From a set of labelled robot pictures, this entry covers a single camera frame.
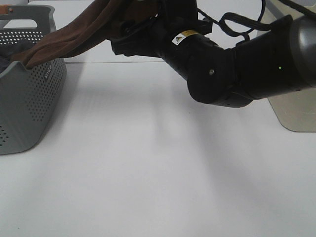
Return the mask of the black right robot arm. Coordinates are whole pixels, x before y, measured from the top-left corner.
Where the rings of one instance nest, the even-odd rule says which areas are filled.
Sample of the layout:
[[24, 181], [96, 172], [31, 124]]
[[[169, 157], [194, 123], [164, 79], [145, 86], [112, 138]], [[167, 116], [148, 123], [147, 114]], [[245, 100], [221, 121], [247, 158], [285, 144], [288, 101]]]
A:
[[235, 13], [219, 21], [194, 0], [159, 0], [158, 13], [132, 21], [112, 39], [116, 55], [163, 59], [187, 82], [193, 99], [241, 108], [254, 100], [314, 88], [316, 14], [290, 0], [301, 13], [264, 24]]

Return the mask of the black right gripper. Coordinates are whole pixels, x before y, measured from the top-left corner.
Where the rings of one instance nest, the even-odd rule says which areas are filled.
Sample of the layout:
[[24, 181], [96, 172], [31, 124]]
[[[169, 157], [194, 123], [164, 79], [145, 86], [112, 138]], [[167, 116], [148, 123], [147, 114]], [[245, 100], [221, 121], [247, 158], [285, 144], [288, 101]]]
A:
[[162, 56], [191, 36], [212, 32], [213, 20], [198, 18], [195, 0], [156, 0], [158, 12], [140, 23], [124, 26], [123, 36], [111, 39], [115, 55]]

